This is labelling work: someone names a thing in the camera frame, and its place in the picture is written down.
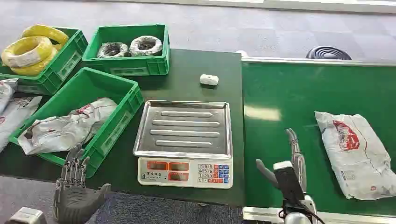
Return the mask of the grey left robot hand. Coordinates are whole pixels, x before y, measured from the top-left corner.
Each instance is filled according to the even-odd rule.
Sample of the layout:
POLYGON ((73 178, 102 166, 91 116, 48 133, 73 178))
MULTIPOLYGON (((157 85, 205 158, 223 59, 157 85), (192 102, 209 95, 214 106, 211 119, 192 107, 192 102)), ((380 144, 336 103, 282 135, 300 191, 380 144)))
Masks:
POLYGON ((81 144, 67 154, 53 198, 53 218, 59 224, 85 224, 105 203, 112 185, 103 184, 98 190, 86 187, 86 170, 90 157, 82 159, 81 144))

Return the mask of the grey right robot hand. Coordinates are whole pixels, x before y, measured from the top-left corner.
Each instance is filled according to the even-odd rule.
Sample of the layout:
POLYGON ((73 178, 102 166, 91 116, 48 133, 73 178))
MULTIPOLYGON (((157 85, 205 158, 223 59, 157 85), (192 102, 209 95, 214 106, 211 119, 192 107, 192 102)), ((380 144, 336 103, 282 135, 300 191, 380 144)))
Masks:
MULTIPOLYGON (((285 131, 289 137, 289 143, 291 146, 291 164, 295 170, 295 174, 296 174, 298 182, 302 188, 302 191, 304 193, 306 193, 307 192, 307 183, 306 183, 305 159, 304 159, 303 154, 301 153, 297 135, 292 128, 286 128, 285 131)), ((267 180, 269 180, 269 182, 276 189, 280 189, 274 173, 265 167, 262 160, 256 159, 255 163, 256 163, 257 169, 267 178, 267 180)))

